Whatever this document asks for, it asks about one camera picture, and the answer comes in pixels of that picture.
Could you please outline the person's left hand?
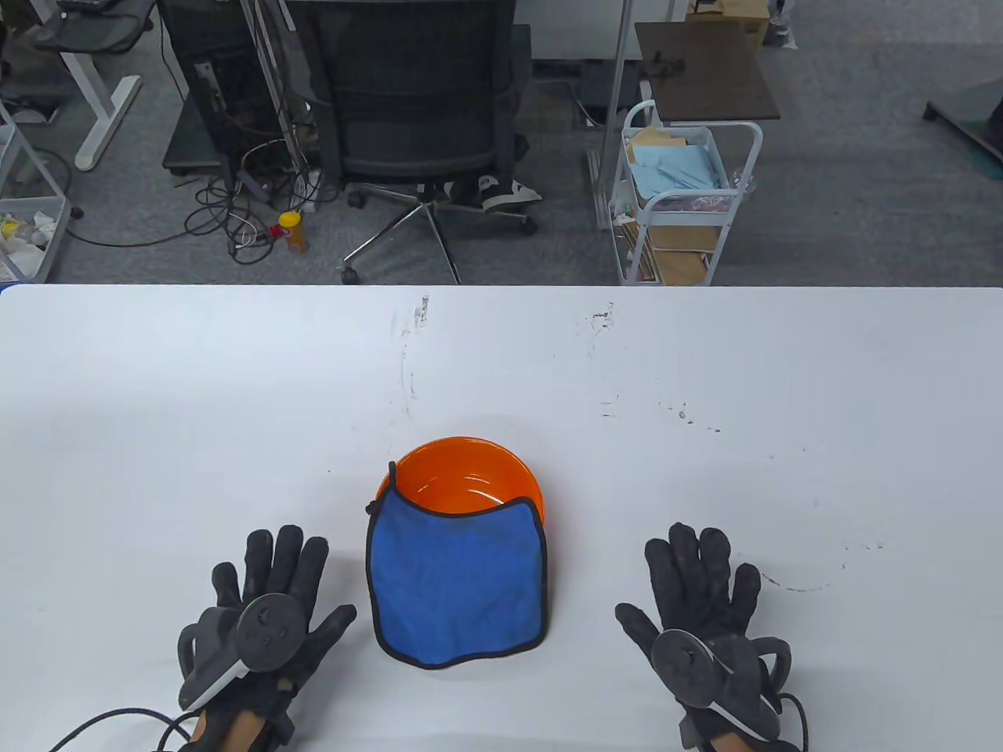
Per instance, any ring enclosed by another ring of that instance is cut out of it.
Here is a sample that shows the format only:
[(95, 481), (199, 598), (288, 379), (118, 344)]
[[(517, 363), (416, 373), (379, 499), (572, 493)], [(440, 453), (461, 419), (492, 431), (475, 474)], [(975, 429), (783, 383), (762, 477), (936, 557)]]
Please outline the person's left hand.
[[(220, 562), (212, 569), (216, 605), (247, 606), (261, 595), (282, 592), (297, 601), (305, 619), (311, 620), (328, 552), (326, 538), (305, 540), (303, 530), (295, 524), (282, 526), (276, 536), (268, 530), (252, 531), (244, 555), (243, 584), (232, 562)], [(355, 617), (354, 605), (338, 606), (307, 635), (296, 656), (283, 667), (231, 681), (205, 705), (190, 750), (276, 750), (288, 744), (295, 731), (289, 717), (291, 702)]]

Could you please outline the person's right hand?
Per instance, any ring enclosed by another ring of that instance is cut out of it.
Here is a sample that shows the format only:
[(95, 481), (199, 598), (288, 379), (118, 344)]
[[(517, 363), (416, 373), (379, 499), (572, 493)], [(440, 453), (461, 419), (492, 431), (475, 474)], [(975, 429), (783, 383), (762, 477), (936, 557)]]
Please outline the person's right hand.
[(795, 751), (781, 737), (784, 691), (791, 674), (788, 642), (750, 638), (762, 590), (751, 563), (732, 567), (730, 540), (717, 529), (677, 522), (666, 538), (647, 541), (644, 555), (659, 622), (631, 604), (617, 622), (682, 707), (685, 750)]

